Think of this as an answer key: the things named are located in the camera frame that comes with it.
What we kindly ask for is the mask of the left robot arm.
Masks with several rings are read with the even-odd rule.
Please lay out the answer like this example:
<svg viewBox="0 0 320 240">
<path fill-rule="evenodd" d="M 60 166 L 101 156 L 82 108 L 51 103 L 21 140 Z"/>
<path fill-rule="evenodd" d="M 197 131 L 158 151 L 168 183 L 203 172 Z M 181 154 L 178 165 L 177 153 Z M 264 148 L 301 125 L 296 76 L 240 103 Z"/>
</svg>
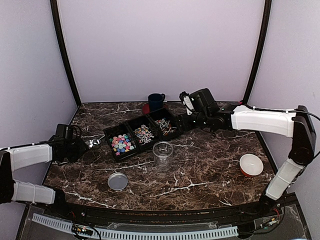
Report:
<svg viewBox="0 0 320 240">
<path fill-rule="evenodd" d="M 76 162 L 89 150 L 81 138 L 81 129 L 75 125 L 59 123 L 48 141 L 5 147 L 0 150 L 0 203 L 29 202 L 51 205 L 60 218 L 71 213 L 60 189 L 22 182 L 13 178 L 13 172 L 42 163 Z"/>
</svg>

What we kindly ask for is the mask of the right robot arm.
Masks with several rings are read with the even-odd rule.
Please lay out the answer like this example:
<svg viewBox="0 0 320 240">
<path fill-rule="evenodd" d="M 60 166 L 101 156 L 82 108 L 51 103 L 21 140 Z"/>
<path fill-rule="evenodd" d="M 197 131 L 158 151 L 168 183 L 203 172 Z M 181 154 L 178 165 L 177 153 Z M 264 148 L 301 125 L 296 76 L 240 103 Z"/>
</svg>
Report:
<svg viewBox="0 0 320 240">
<path fill-rule="evenodd" d="M 319 155 L 316 150 L 314 114 L 304 105 L 295 109 L 257 108 L 241 103 L 219 107 L 208 88 L 191 94 L 182 92 L 179 99 L 186 113 L 179 115 L 183 128 L 217 130 L 249 130 L 282 135 L 292 139 L 287 159 L 263 191 L 255 205 L 255 213 L 266 217 L 274 210 L 277 200 Z"/>
</svg>

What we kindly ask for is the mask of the black three-compartment candy bin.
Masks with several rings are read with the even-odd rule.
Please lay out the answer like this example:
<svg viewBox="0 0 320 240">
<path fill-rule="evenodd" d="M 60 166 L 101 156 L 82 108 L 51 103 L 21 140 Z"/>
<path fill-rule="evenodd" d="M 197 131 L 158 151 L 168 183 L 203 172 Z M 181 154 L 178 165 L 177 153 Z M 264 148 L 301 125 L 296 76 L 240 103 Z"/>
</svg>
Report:
<svg viewBox="0 0 320 240">
<path fill-rule="evenodd" d="M 119 162 L 152 149 L 159 141 L 169 141 L 182 134 L 176 116 L 167 108 L 120 123 L 103 130 L 114 159 Z"/>
</svg>

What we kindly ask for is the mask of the metal scoop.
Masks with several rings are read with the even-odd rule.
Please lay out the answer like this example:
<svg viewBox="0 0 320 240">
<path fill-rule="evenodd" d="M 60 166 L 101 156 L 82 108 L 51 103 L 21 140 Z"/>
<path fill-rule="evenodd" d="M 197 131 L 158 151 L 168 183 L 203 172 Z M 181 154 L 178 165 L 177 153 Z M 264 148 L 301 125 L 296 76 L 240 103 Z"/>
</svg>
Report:
<svg viewBox="0 0 320 240">
<path fill-rule="evenodd" d="M 94 138 L 94 139 L 88 139 L 84 143 L 87 145 L 88 149 L 92 149 L 100 146 L 102 141 L 98 138 Z"/>
</svg>

